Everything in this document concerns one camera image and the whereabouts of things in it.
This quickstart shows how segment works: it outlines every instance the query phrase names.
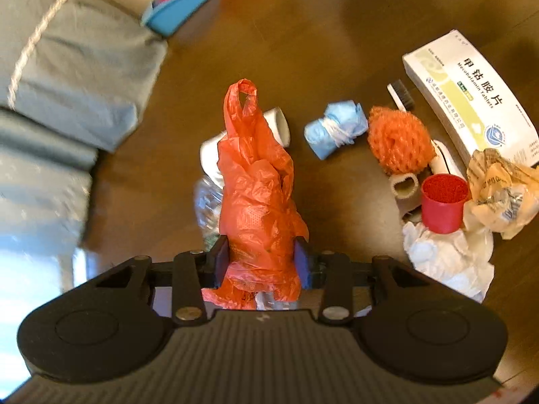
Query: metal screw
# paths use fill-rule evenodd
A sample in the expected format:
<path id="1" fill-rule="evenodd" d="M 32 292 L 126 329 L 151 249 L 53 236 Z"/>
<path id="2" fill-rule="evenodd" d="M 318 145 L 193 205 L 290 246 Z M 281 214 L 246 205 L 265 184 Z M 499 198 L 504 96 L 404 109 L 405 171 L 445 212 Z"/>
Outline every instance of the metal screw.
<path id="1" fill-rule="evenodd" d="M 176 317 L 180 321 L 195 321 L 202 316 L 202 310 L 198 307 L 182 307 L 176 310 Z"/>
<path id="2" fill-rule="evenodd" d="M 322 314 L 326 319 L 329 319 L 330 321 L 341 321 L 343 319 L 346 319 L 350 315 L 350 312 L 344 307 L 332 306 L 324 308 Z"/>

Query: blue plastic bundle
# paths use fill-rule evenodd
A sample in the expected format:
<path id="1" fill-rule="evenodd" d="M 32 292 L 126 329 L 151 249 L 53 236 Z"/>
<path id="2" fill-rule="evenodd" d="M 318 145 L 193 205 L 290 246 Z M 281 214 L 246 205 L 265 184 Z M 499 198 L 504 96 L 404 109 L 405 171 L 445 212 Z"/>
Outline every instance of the blue plastic bundle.
<path id="1" fill-rule="evenodd" d="M 354 144 L 368 128 L 361 105 L 348 100 L 329 104 L 322 118 L 305 126 L 304 135 L 316 156 L 326 159 L 338 147 Z"/>

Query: orange scrubber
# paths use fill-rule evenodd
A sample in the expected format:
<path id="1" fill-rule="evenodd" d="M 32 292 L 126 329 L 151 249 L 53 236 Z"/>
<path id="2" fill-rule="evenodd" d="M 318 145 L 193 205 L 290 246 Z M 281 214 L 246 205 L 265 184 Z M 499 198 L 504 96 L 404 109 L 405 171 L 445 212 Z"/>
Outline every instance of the orange scrubber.
<path id="1" fill-rule="evenodd" d="M 427 128 L 409 112 L 375 106 L 369 115 L 369 145 L 386 173 L 419 173 L 435 156 Z"/>

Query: red cup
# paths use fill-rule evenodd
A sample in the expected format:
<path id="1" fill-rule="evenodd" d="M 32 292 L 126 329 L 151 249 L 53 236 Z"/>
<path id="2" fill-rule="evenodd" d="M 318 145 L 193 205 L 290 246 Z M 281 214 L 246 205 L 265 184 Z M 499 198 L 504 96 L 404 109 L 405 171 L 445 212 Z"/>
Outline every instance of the red cup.
<path id="1" fill-rule="evenodd" d="M 453 174 L 429 176 L 421 185 L 421 218 L 436 234 L 450 234 L 463 222 L 468 182 Z"/>

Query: blue circular logo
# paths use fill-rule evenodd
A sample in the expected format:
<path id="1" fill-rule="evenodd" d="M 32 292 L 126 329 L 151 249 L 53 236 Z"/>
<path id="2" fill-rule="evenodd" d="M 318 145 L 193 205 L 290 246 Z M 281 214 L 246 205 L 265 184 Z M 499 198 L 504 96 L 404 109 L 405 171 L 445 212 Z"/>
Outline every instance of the blue circular logo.
<path id="1" fill-rule="evenodd" d="M 500 126 L 493 124 L 484 130 L 484 137 L 493 147 L 500 147 L 505 144 L 505 135 Z"/>

